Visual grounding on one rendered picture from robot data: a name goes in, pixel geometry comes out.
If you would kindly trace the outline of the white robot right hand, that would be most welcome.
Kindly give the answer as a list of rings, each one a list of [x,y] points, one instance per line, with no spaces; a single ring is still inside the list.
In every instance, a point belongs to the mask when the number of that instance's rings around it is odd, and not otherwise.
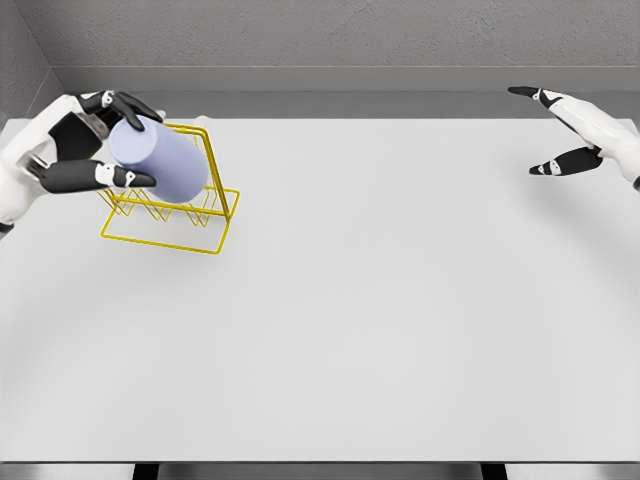
[[[546,88],[510,86],[507,91],[541,104],[585,142],[581,148],[531,167],[531,175],[575,175],[598,168],[605,159],[613,160],[631,185],[640,174],[640,133],[626,128],[593,103]]]

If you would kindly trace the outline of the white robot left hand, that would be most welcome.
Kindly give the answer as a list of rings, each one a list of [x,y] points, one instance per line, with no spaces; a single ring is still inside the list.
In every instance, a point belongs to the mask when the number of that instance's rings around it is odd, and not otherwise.
[[[126,119],[143,131],[139,117],[161,123],[164,115],[123,91],[63,94],[0,149],[0,174],[28,192],[29,208],[46,194],[109,187],[153,187],[153,177],[95,160],[111,130]]]

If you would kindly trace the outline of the lavender cup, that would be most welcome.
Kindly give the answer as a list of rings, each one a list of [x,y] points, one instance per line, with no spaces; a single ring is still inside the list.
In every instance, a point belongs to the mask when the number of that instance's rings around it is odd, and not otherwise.
[[[143,131],[126,119],[111,130],[108,145],[122,167],[156,179],[152,193],[169,203],[186,203],[204,189],[209,167],[206,156],[185,135],[163,123],[139,117]]]

